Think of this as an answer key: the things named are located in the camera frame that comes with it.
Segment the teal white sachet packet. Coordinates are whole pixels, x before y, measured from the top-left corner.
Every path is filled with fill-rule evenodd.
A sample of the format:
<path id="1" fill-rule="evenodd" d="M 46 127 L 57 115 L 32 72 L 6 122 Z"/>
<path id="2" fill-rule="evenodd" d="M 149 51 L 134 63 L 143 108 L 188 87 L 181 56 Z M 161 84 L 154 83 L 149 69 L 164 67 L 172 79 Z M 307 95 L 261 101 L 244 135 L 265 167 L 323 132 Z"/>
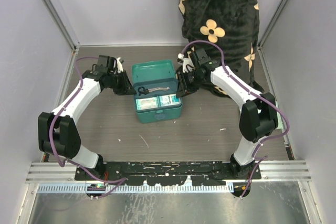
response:
<path id="1" fill-rule="evenodd" d="M 160 106 L 178 106 L 181 104 L 181 99 L 176 94 L 168 94 L 159 96 Z"/>

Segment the black handled scissors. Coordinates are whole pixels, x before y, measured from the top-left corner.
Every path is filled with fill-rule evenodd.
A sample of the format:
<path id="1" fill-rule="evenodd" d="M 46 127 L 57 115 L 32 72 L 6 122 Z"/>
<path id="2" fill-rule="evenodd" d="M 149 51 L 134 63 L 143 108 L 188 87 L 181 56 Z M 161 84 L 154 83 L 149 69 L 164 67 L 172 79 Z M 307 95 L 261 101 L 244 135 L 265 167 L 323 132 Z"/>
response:
<path id="1" fill-rule="evenodd" d="M 157 88 L 145 88 L 145 87 L 138 87 L 139 95 L 147 95 L 152 92 L 156 91 L 168 91 L 169 87 L 157 87 Z"/>

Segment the white gauze pad stack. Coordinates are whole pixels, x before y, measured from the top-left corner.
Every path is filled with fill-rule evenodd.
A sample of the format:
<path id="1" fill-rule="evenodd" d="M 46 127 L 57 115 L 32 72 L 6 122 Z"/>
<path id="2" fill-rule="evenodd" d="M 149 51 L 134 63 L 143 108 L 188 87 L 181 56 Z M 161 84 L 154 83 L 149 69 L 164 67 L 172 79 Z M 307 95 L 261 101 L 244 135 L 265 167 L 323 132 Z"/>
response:
<path id="1" fill-rule="evenodd" d="M 136 99 L 135 104 L 137 111 L 156 109 L 159 107 L 159 102 L 156 97 Z"/>

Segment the teal medicine kit box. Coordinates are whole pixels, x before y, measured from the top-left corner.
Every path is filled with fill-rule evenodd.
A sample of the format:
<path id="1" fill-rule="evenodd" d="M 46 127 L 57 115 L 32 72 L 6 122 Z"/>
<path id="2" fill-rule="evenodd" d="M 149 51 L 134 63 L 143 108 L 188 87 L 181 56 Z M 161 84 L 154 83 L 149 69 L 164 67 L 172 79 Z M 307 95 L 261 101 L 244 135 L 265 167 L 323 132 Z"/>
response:
<path id="1" fill-rule="evenodd" d="M 182 99 L 176 96 L 178 82 L 171 60 L 150 61 L 132 66 L 136 91 L 134 107 L 141 123 L 175 120 L 182 113 Z"/>

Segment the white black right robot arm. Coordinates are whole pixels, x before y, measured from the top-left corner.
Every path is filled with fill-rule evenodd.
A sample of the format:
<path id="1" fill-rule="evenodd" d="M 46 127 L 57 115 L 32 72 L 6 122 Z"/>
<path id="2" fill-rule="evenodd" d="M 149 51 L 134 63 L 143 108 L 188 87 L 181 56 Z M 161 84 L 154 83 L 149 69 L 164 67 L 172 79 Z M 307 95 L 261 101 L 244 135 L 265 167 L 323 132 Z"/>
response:
<path id="1" fill-rule="evenodd" d="M 189 57 L 180 53 L 177 57 L 182 66 L 176 72 L 178 98 L 195 93 L 206 82 L 221 88 L 238 105 L 241 140 L 231 155 L 229 168 L 232 176 L 244 178 L 252 169 L 257 145 L 278 126 L 275 97 L 262 94 L 240 80 L 228 66 L 212 60 L 204 49 Z"/>

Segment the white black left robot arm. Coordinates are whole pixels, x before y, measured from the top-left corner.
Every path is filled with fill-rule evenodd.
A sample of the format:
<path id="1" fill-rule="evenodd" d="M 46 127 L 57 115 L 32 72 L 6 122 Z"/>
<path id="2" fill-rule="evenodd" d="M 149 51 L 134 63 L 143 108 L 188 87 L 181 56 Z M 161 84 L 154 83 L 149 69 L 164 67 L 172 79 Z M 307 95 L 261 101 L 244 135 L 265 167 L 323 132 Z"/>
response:
<path id="1" fill-rule="evenodd" d="M 121 58 L 100 55 L 90 70 L 79 75 L 72 93 L 51 112 L 38 117 L 38 147 L 58 161 L 64 158 L 86 168 L 93 180 L 101 179 L 106 170 L 103 157 L 90 151 L 81 142 L 77 122 L 103 90 L 112 89 L 116 95 L 135 95 Z"/>

